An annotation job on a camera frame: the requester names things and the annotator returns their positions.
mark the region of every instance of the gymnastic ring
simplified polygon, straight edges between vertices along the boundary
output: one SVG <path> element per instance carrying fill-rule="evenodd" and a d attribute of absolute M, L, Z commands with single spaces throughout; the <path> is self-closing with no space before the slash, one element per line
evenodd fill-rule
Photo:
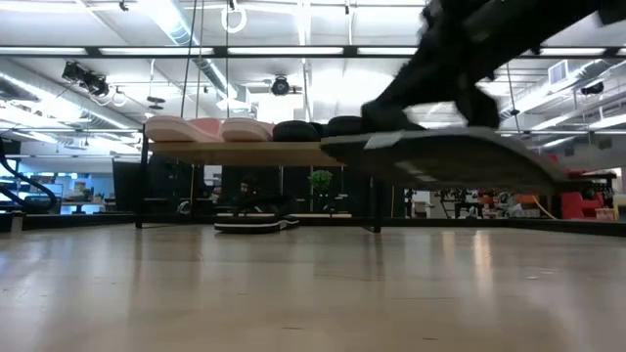
<path fill-rule="evenodd" d="M 240 15 L 242 16 L 242 19 L 240 20 L 239 24 L 236 27 L 230 27 L 228 25 L 228 15 L 234 14 L 234 13 L 240 13 Z M 232 34 L 238 33 L 242 31 L 242 29 L 244 29 L 246 24 L 247 24 L 246 9 L 237 8 L 235 10 L 230 10 L 228 8 L 225 8 L 224 10 L 222 10 L 222 27 L 224 27 L 224 30 L 226 30 L 227 32 L 232 33 Z"/>

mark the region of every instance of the wooden floor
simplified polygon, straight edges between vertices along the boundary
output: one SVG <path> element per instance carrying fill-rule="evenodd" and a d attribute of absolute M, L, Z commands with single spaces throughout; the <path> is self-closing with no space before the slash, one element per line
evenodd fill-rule
<path fill-rule="evenodd" d="M 0 240 L 0 351 L 624 351 L 626 240 L 130 226 Z"/>

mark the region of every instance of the storage shelf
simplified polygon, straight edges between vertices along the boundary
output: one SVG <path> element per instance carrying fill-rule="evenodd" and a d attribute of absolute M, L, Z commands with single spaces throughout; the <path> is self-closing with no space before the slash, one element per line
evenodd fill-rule
<path fill-rule="evenodd" d="M 224 166 L 341 166 L 317 142 L 150 143 L 150 151 L 193 164 Z"/>

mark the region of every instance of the green plant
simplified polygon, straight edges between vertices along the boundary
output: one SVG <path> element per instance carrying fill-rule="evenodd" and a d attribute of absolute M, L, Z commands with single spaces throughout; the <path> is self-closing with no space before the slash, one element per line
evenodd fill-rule
<path fill-rule="evenodd" d="M 326 170 L 318 170 L 313 172 L 308 178 L 313 191 L 321 194 L 327 192 L 331 187 L 333 174 Z"/>

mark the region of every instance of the pink cushion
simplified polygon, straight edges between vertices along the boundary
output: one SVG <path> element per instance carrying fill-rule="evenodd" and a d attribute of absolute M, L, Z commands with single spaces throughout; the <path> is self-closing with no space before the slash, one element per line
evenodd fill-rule
<path fill-rule="evenodd" d="M 222 142 L 220 124 L 216 118 L 186 121 L 178 116 L 157 116 L 146 121 L 146 135 L 155 142 Z"/>
<path fill-rule="evenodd" d="M 269 123 L 251 118 L 233 117 L 222 124 L 222 139 L 225 142 L 269 142 L 272 140 Z"/>

